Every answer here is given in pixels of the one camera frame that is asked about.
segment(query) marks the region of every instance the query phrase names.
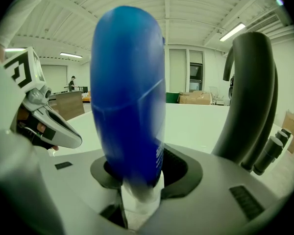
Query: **blue plastic bottle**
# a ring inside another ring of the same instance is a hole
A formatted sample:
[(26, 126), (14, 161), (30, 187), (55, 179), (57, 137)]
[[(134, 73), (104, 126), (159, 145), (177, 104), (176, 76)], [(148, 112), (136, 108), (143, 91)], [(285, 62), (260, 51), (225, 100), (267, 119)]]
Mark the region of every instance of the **blue plastic bottle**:
[(98, 22), (91, 59), (92, 110), (114, 173), (154, 186), (163, 160), (164, 47), (157, 21), (122, 6)]

